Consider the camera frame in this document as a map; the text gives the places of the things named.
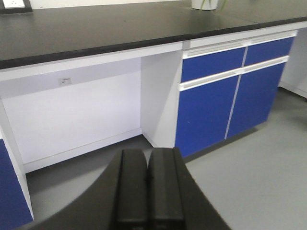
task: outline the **potted plant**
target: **potted plant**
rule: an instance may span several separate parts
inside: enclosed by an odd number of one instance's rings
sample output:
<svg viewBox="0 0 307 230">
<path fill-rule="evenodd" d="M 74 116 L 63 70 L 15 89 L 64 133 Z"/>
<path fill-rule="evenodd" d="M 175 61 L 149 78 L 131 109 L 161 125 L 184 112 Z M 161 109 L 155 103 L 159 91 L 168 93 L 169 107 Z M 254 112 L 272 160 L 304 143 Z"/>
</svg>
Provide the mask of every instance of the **potted plant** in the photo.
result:
<svg viewBox="0 0 307 230">
<path fill-rule="evenodd" d="M 219 0 L 192 0 L 192 8 L 197 10 L 215 10 Z M 223 0 L 223 6 L 225 6 L 227 0 Z"/>
</svg>

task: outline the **blue drawer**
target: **blue drawer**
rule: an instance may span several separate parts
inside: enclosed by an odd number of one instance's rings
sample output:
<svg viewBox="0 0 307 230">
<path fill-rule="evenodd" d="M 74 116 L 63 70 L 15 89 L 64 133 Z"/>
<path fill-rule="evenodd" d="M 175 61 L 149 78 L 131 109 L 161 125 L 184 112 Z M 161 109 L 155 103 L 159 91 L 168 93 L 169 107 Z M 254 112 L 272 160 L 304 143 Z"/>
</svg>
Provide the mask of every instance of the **blue drawer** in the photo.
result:
<svg viewBox="0 0 307 230">
<path fill-rule="evenodd" d="M 184 59 L 181 82 L 242 67 L 244 51 L 243 47 Z"/>
<path fill-rule="evenodd" d="M 248 47 L 245 66 L 288 55 L 294 37 Z"/>
</svg>

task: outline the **electrical outlet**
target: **electrical outlet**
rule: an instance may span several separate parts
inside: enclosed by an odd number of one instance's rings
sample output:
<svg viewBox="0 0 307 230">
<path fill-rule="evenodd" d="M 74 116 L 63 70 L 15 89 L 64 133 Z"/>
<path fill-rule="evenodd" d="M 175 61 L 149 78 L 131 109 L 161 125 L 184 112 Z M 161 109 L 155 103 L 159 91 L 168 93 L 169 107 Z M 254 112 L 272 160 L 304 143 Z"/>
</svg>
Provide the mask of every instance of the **electrical outlet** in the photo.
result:
<svg viewBox="0 0 307 230">
<path fill-rule="evenodd" d="M 33 12 L 29 0 L 0 0 L 0 15 Z"/>
<path fill-rule="evenodd" d="M 59 85 L 60 86 L 71 85 L 71 78 L 60 78 Z"/>
<path fill-rule="evenodd" d="M 24 0 L 3 0 L 3 4 L 6 9 L 25 7 Z"/>
</svg>

